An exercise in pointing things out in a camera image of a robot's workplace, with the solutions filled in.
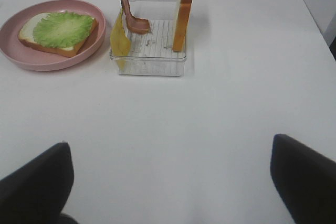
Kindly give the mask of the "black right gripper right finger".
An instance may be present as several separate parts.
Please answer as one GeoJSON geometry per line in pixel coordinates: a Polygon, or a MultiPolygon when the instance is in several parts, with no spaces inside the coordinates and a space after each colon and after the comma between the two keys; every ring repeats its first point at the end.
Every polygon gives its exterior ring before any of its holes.
{"type": "Polygon", "coordinates": [[[335,223],[335,162],[285,134],[272,143],[270,174],[295,223],[335,223]]]}

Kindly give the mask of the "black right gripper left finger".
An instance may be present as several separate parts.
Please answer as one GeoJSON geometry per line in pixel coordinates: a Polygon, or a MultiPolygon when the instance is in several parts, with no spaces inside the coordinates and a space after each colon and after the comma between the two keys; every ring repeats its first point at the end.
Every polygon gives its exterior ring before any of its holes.
{"type": "Polygon", "coordinates": [[[62,211],[73,184],[70,146],[57,143],[1,179],[1,223],[74,223],[62,211]]]}

